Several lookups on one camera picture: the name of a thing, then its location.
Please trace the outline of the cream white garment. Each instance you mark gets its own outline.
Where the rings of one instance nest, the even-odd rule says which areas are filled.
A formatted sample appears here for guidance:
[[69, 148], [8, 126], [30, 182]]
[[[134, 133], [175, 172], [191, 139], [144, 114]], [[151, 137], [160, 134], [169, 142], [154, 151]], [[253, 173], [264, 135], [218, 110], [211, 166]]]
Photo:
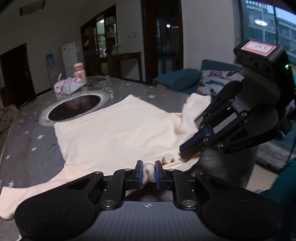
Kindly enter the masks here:
[[55, 123], [55, 134], [65, 164], [46, 183], [28, 188], [4, 187], [1, 217], [13, 218], [24, 200], [95, 171], [111, 175], [133, 168], [138, 160], [160, 160], [166, 169], [188, 171], [199, 156], [182, 158], [179, 147], [196, 132], [195, 119], [210, 104], [211, 97], [190, 95], [181, 113], [168, 113], [129, 95], [107, 108], [80, 118]]

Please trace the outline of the patterned pillow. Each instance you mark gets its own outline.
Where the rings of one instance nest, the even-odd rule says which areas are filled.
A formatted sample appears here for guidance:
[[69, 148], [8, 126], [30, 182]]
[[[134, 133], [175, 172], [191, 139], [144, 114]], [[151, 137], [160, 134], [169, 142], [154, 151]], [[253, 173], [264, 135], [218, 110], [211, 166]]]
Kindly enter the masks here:
[[241, 81], [244, 77], [245, 71], [243, 70], [202, 70], [197, 93], [200, 95], [210, 95], [215, 98], [227, 83]]

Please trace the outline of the blue sofa cushion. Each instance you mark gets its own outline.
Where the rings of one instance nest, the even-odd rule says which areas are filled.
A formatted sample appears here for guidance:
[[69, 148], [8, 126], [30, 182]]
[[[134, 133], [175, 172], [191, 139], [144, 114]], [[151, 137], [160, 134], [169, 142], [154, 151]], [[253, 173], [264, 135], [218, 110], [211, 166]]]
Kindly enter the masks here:
[[195, 86], [200, 76], [200, 71], [188, 68], [160, 75], [153, 80], [153, 84], [160, 84], [173, 91], [181, 92]]

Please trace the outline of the built-in induction cooktop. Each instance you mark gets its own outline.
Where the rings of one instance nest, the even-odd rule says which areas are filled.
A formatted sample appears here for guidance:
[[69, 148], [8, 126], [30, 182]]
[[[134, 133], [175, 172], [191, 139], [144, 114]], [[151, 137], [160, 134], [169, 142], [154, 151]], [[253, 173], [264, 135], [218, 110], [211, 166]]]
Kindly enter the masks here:
[[110, 98], [106, 92], [92, 90], [73, 94], [46, 108], [39, 117], [42, 126], [71, 121], [100, 109]]

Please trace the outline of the pink tissue pack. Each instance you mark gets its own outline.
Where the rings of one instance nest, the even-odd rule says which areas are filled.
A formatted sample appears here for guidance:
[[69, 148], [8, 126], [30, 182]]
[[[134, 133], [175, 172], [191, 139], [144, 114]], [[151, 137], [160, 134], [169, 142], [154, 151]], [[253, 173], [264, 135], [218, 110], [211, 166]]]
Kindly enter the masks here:
[[61, 79], [62, 74], [58, 76], [58, 81], [54, 84], [56, 96], [71, 95], [84, 86], [82, 79], [69, 77]]

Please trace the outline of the pink thermos bottle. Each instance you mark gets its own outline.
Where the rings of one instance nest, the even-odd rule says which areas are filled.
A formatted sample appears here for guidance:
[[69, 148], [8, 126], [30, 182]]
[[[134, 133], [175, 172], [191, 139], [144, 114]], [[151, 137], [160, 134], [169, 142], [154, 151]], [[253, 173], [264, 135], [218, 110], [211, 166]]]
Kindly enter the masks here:
[[73, 65], [73, 75], [75, 78], [80, 78], [84, 85], [87, 84], [86, 72], [83, 63], [76, 63]]

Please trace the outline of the dark wooden console table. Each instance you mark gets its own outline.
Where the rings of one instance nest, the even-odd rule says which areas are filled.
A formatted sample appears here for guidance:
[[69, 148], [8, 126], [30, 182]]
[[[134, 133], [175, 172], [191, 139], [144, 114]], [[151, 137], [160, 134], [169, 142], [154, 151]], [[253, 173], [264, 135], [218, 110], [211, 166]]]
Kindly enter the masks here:
[[123, 53], [108, 57], [108, 72], [113, 78], [143, 82], [141, 52]]

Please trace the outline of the water dispenser with blue bottle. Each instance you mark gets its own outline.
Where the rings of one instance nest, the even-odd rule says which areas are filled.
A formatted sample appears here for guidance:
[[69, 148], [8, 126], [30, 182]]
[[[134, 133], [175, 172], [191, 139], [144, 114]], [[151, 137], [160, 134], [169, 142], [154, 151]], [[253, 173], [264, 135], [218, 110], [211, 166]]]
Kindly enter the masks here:
[[58, 80], [60, 70], [58, 68], [56, 61], [54, 60], [53, 53], [46, 55], [46, 64], [47, 64], [49, 79], [53, 82], [56, 82]]

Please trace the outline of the floral kids chair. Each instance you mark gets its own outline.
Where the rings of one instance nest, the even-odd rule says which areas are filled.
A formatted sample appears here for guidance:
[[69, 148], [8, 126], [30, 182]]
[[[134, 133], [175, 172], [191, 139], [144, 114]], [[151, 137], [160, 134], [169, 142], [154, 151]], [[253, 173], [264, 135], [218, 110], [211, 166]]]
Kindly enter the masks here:
[[0, 132], [2, 133], [8, 127], [10, 127], [14, 121], [14, 118], [18, 112], [17, 107], [12, 104], [6, 108], [1, 108], [0, 111]]

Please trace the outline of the white refrigerator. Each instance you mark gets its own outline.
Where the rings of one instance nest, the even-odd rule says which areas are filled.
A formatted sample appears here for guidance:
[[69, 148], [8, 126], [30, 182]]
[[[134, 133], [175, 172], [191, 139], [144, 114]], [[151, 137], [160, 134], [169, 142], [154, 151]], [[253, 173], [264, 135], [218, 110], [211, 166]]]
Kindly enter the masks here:
[[65, 70], [72, 68], [78, 62], [75, 42], [61, 45], [61, 53]]

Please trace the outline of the dark wooden display shelf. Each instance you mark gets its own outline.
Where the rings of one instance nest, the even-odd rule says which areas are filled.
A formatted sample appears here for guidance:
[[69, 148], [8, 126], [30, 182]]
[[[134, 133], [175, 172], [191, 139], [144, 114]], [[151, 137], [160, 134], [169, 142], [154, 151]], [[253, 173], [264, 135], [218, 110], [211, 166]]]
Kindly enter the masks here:
[[91, 18], [80, 30], [86, 75], [108, 75], [109, 57], [118, 48], [116, 5]]

